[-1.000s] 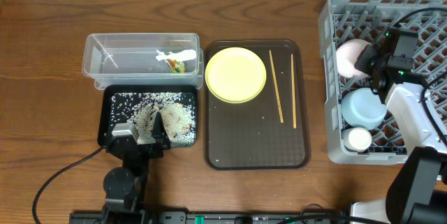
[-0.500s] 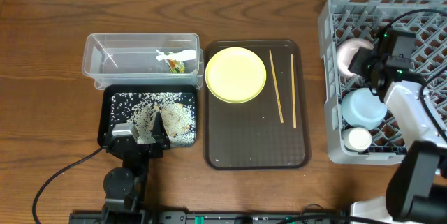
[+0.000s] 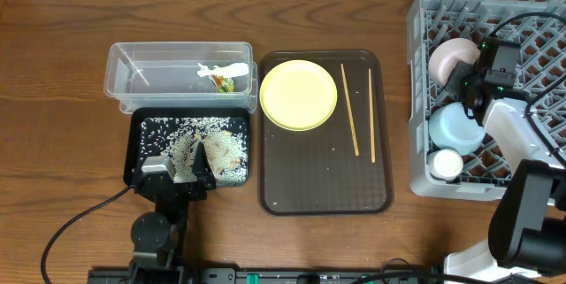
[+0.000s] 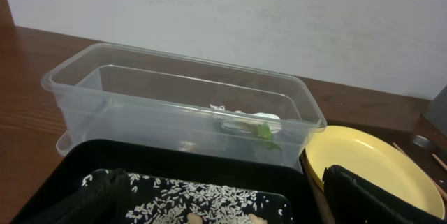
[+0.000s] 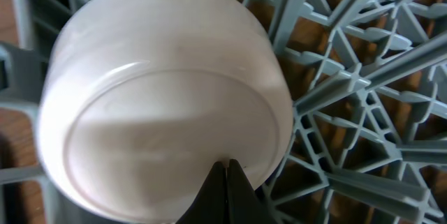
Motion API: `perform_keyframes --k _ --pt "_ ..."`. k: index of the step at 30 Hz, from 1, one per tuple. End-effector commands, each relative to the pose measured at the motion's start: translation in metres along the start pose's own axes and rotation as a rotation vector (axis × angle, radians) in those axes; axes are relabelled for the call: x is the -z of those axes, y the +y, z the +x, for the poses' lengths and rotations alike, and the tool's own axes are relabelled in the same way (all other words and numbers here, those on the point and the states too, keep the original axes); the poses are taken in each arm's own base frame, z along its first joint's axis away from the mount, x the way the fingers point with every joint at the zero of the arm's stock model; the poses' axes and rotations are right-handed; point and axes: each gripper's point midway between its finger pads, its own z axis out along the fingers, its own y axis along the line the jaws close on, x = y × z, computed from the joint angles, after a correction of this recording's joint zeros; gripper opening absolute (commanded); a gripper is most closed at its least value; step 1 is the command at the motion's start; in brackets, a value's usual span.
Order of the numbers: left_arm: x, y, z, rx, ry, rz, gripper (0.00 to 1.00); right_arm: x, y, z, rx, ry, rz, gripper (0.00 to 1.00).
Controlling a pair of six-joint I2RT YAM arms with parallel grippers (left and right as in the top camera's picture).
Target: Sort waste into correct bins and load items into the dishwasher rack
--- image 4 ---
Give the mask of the white plastic wrap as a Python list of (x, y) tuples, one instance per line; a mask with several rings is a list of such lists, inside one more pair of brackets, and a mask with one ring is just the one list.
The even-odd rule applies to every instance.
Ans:
[(280, 117), (275, 114), (264, 112), (250, 114), (240, 110), (230, 111), (224, 105), (209, 104), (209, 107), (218, 111), (218, 114), (214, 116), (218, 126), (231, 133), (249, 134), (246, 130), (247, 124), (267, 124), (272, 134), (283, 130), (282, 124), (279, 122)]

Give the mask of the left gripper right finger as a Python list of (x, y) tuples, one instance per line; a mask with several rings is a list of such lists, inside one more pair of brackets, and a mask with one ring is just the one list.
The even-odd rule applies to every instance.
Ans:
[(324, 170), (323, 191), (336, 223), (446, 224), (340, 165)]

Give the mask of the green snack wrapper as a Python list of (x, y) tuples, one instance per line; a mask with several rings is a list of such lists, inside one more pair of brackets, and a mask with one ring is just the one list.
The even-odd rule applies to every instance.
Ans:
[(250, 136), (261, 141), (266, 149), (282, 150), (282, 148), (273, 142), (273, 134), (267, 124), (247, 124), (246, 130)]

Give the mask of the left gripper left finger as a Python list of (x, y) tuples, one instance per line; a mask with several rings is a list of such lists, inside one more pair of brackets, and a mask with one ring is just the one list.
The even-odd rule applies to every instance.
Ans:
[(119, 224), (125, 222), (125, 211), (130, 201), (128, 175), (124, 170), (116, 169), (24, 222)]

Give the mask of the rice and food scraps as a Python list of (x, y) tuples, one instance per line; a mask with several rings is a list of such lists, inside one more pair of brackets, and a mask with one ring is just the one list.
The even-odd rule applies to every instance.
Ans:
[(125, 223), (285, 223), (278, 194), (128, 173), (131, 202)]

